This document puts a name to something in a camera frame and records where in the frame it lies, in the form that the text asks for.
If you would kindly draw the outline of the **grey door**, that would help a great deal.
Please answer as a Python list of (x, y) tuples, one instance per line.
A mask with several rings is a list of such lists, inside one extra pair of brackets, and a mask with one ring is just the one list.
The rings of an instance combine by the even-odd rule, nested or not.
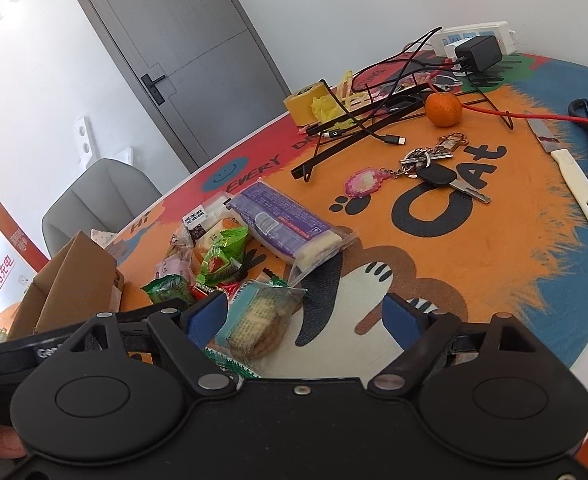
[(285, 111), (289, 88), (239, 0), (78, 0), (188, 170)]

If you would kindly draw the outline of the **pink pixel keychain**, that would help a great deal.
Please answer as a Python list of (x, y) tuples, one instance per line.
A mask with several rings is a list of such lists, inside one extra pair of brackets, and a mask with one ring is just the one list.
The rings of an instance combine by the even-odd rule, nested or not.
[(350, 176), (344, 185), (345, 195), (349, 198), (364, 198), (376, 192), (382, 184), (390, 179), (390, 173), (383, 169), (364, 168)]

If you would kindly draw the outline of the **pink small snack packet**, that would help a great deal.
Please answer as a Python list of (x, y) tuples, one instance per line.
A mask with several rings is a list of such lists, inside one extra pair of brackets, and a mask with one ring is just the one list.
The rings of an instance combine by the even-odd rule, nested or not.
[(168, 275), (180, 275), (187, 281), (194, 281), (195, 275), (192, 269), (192, 251), (190, 249), (175, 252), (157, 264), (155, 278), (164, 278)]

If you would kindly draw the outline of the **clear cracker snack pack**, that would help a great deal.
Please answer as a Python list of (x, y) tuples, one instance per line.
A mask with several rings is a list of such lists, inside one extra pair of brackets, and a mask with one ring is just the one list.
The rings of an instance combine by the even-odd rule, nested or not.
[(244, 283), (229, 305), (228, 317), (215, 336), (217, 347), (233, 359), (250, 363), (280, 344), (307, 290), (259, 281)]

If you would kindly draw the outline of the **yellow tape roll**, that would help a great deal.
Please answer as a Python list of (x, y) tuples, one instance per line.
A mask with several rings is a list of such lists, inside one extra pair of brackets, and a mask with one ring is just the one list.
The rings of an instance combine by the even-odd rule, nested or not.
[(313, 111), (313, 103), (326, 95), (325, 83), (318, 81), (290, 94), (283, 100), (283, 104), (298, 128), (308, 127), (319, 122)]

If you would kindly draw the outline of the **orange biscuit snack pack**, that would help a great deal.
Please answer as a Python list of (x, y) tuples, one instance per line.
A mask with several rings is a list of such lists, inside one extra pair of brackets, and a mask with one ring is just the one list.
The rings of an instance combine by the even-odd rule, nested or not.
[(218, 218), (211, 218), (198, 224), (190, 230), (194, 242), (194, 255), (198, 261), (203, 261), (209, 249), (219, 240), (225, 230), (243, 226), (243, 222), (236, 218), (231, 211), (223, 211)]

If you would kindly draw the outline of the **colourful cat table mat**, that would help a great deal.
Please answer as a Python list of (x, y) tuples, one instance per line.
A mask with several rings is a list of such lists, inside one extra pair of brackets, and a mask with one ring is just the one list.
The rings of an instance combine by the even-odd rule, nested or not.
[(416, 117), (390, 132), (405, 144), (364, 139), (321, 162), (309, 180), (292, 170), (315, 151), (282, 116), (193, 174), (111, 245), (126, 279), (126, 309), (147, 304), (152, 281), (182, 219), (219, 193), (266, 183), (355, 240), (309, 275), (306, 302), (279, 348), (258, 366), (282, 377), (375, 372), (400, 349), (381, 322), (381, 301), (396, 292), (418, 307), (465, 321), (517, 315), (564, 363), (588, 344), (588, 223), (556, 162), (524, 120), (465, 113), (451, 167), (489, 197), (488, 204), (419, 179), (390, 180), (353, 200), (346, 180), (365, 168), (391, 168), (405, 152), (433, 146), (442, 130)]

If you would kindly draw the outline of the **beige small snack packet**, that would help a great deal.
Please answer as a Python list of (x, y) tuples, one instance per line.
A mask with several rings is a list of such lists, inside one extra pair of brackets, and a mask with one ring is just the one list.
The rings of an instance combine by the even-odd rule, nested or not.
[(173, 233), (170, 236), (169, 246), (165, 255), (166, 259), (177, 257), (187, 261), (193, 252), (193, 240), (190, 233)]

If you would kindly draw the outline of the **white power strip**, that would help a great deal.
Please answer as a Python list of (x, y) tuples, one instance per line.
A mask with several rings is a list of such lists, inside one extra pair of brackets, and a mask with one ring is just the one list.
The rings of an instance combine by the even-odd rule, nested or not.
[(456, 44), (477, 36), (494, 36), (503, 55), (509, 55), (518, 50), (515, 31), (507, 21), (445, 27), (431, 37), (429, 44), (436, 55), (443, 58), (448, 56), (448, 44)]

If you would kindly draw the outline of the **brown cardboard box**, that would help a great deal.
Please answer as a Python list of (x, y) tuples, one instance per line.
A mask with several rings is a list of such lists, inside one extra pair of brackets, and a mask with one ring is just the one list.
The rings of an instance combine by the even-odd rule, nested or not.
[(117, 313), (123, 285), (114, 257), (79, 232), (36, 274), (7, 339), (83, 323), (104, 311)]

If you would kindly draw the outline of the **dark green snack packet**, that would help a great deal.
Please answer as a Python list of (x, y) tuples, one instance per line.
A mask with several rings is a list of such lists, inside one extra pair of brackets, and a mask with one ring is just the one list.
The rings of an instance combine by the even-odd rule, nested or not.
[(168, 274), (155, 278), (142, 287), (143, 292), (153, 304), (160, 304), (173, 299), (184, 301), (193, 306), (196, 300), (189, 289), (189, 282), (180, 274)]

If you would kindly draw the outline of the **black power adapter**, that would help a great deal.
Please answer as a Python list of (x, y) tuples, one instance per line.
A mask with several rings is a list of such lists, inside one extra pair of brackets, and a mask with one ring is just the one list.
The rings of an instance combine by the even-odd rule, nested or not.
[(483, 73), (503, 57), (495, 36), (472, 37), (455, 47), (454, 54), (465, 73)]

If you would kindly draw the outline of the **purple wafer snack pack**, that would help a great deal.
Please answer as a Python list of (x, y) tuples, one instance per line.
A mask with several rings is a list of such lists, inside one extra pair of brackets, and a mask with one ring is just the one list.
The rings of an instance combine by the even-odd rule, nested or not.
[(355, 233), (338, 229), (262, 180), (224, 205), (244, 221), (252, 237), (289, 265), (289, 286), (356, 240)]

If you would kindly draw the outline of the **grey chair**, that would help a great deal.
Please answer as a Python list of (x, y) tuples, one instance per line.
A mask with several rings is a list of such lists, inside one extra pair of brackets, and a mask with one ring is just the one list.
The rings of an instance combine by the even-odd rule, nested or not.
[(161, 193), (143, 171), (111, 158), (85, 170), (44, 214), (45, 247), (55, 256), (78, 232), (118, 233)]

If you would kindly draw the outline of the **black white sesame snack pack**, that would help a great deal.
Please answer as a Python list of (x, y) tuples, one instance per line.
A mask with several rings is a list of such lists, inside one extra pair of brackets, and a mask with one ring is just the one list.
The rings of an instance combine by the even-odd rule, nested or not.
[(194, 246), (209, 246), (216, 233), (235, 226), (232, 211), (227, 207), (229, 200), (229, 194), (218, 193), (182, 218), (184, 229), (190, 235)]

